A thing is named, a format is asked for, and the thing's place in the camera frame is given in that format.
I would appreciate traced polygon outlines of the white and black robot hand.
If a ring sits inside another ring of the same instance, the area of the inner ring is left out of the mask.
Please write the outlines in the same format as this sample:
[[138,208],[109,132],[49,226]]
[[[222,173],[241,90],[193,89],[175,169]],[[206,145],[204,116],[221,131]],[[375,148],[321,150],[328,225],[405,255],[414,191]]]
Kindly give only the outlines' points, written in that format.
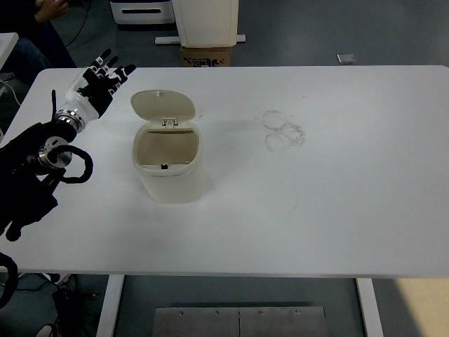
[[65,103],[55,112],[54,119],[73,124],[82,131],[88,122],[99,119],[113,101],[114,94],[136,70],[134,64],[114,67],[118,61],[107,49],[71,83]]

